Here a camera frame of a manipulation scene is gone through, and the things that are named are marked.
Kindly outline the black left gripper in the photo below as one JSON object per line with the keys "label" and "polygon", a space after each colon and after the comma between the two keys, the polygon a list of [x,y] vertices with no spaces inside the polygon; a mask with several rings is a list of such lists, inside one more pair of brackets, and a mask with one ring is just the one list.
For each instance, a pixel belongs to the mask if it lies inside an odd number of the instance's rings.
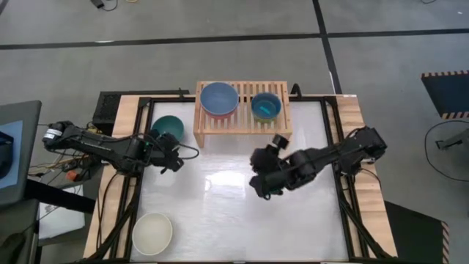
{"label": "black left gripper", "polygon": [[148,139],[153,143],[149,164],[163,167],[160,171],[161,174],[167,170],[177,172],[184,165],[184,161],[180,159],[178,153],[181,144],[170,133],[158,135],[158,133],[149,132]]}

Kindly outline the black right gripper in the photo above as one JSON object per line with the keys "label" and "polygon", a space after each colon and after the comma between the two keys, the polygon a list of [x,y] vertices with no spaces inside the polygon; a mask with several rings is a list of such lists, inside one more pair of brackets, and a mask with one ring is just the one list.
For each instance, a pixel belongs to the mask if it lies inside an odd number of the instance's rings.
{"label": "black right gripper", "polygon": [[266,175],[253,176],[249,185],[255,190],[258,197],[269,200],[273,191],[291,191],[295,181],[295,167],[288,160],[279,158],[280,147],[268,145],[265,148],[256,148],[251,157],[250,165],[256,173]]}

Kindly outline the cyan plastic bowl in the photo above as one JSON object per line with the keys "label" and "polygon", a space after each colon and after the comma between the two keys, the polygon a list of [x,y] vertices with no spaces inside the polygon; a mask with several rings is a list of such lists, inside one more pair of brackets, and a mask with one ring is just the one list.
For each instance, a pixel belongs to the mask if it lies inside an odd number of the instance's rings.
{"label": "cyan plastic bowl", "polygon": [[251,111],[257,119],[275,119],[281,111],[279,97],[270,92],[262,92],[254,96],[251,101]]}

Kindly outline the large blue bowl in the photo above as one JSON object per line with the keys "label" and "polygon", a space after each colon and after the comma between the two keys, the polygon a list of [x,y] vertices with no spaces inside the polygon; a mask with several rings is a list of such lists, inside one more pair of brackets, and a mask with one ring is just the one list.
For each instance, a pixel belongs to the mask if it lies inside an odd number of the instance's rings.
{"label": "large blue bowl", "polygon": [[232,113],[239,104],[237,90],[223,82],[205,86],[200,93],[202,108],[213,116],[224,116]]}

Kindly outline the wooden slatted shelf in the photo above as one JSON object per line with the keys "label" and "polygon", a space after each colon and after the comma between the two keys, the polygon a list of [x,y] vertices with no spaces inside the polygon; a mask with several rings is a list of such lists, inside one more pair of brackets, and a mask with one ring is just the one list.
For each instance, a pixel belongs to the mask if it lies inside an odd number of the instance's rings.
{"label": "wooden slatted shelf", "polygon": [[[226,118],[211,117],[203,109],[202,90],[211,81],[199,81],[196,85],[193,135],[200,148],[204,146],[207,135],[268,135],[280,134],[289,138],[293,133],[290,117],[290,102],[285,81],[228,81],[235,88],[240,99],[239,106]],[[281,101],[280,113],[270,122],[254,119],[251,110],[252,100],[261,92],[271,92]]]}

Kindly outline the dark teal bowl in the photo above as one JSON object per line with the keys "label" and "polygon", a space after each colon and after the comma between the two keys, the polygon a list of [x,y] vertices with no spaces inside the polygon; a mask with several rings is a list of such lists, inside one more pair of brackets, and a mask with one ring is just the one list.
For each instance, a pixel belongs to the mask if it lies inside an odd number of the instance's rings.
{"label": "dark teal bowl", "polygon": [[151,127],[153,133],[162,135],[164,133],[170,133],[179,142],[184,139],[185,127],[182,120],[173,115],[166,115],[158,118]]}

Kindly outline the black perforated box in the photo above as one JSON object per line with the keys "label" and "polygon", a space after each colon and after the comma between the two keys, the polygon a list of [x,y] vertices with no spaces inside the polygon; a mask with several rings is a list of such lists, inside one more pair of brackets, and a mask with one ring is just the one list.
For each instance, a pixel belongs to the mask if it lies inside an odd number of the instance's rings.
{"label": "black perforated box", "polygon": [[92,124],[107,136],[112,135],[120,98],[121,94],[118,92],[101,92],[99,94]]}

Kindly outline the white bowl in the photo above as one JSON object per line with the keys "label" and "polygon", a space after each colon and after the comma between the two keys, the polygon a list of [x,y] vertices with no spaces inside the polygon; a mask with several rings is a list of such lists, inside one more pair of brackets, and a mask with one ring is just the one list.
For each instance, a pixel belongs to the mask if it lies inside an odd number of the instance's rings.
{"label": "white bowl", "polygon": [[163,252],[171,242],[173,226],[162,213],[143,215],[133,228],[132,241],[142,255],[153,256]]}

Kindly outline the white paper sheet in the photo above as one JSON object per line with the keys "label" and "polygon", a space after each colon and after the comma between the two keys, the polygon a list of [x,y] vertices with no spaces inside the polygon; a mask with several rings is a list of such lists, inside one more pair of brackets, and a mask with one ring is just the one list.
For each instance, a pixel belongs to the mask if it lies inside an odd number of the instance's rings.
{"label": "white paper sheet", "polygon": [[39,239],[54,238],[85,226],[84,213],[42,202],[39,205],[38,217]]}

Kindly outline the grey laptop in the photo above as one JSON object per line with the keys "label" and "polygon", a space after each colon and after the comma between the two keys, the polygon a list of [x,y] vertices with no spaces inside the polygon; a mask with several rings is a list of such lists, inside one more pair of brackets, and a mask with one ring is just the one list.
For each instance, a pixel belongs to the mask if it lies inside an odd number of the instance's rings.
{"label": "grey laptop", "polygon": [[23,199],[41,106],[39,100],[0,106],[0,132],[14,139],[12,166],[0,179],[0,208]]}

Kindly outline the black floor mat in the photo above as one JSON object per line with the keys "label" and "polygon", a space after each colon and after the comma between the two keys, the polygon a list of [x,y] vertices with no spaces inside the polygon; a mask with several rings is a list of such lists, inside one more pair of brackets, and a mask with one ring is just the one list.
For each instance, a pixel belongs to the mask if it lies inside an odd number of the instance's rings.
{"label": "black floor mat", "polygon": [[385,208],[400,260],[449,264],[447,223],[391,202],[385,202]]}

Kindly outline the black power adapter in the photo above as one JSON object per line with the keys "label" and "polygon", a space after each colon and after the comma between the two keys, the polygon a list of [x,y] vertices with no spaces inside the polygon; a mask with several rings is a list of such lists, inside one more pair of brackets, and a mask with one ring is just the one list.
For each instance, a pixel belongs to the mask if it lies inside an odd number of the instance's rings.
{"label": "black power adapter", "polygon": [[[106,1],[111,1],[114,3],[113,6],[110,4],[106,4]],[[119,4],[119,0],[90,0],[90,2],[99,10],[103,10],[106,12],[114,11]]]}

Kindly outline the grey floor stand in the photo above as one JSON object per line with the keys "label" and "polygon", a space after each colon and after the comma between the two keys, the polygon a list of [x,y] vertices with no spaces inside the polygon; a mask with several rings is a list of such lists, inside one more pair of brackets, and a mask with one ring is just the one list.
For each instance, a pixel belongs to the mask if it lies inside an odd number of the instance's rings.
{"label": "grey floor stand", "polygon": [[460,144],[469,146],[469,128],[445,140],[436,141],[435,144],[439,150],[447,150],[450,147]]}

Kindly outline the black yellow striped mat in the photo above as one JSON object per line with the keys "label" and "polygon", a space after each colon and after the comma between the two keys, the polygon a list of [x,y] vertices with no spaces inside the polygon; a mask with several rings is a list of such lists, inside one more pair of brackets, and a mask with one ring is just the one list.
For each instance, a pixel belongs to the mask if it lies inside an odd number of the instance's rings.
{"label": "black yellow striped mat", "polygon": [[422,73],[421,81],[443,120],[469,118],[469,70]]}

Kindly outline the black metal table frame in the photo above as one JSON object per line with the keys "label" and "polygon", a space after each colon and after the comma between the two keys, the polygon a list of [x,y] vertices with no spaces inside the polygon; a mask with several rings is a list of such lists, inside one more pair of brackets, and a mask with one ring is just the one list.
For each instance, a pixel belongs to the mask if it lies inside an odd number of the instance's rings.
{"label": "black metal table frame", "polygon": [[[164,103],[192,103],[195,95],[187,95],[179,98],[176,95],[123,95],[120,98],[114,124],[115,136],[128,136],[134,128],[142,130],[149,122],[145,119],[149,116],[149,99],[162,100]],[[332,138],[335,142],[355,128],[364,125],[361,109],[356,95],[290,95],[289,102],[310,103],[324,101],[326,103],[326,120],[331,128]],[[130,195],[136,187],[134,180],[116,179],[111,181],[115,169],[111,166],[104,168],[98,187],[100,202],[96,204],[92,215],[90,228],[87,235],[84,256],[88,257],[96,251],[98,230],[102,230],[102,236],[106,237],[120,212],[121,202],[127,205]],[[376,176],[376,168],[370,164],[363,165],[355,179],[355,184],[343,182],[348,187],[345,197],[349,202],[355,203],[355,212],[361,217],[363,225],[367,228],[373,239],[391,256],[396,257],[397,250],[388,214],[385,208],[379,179]]]}

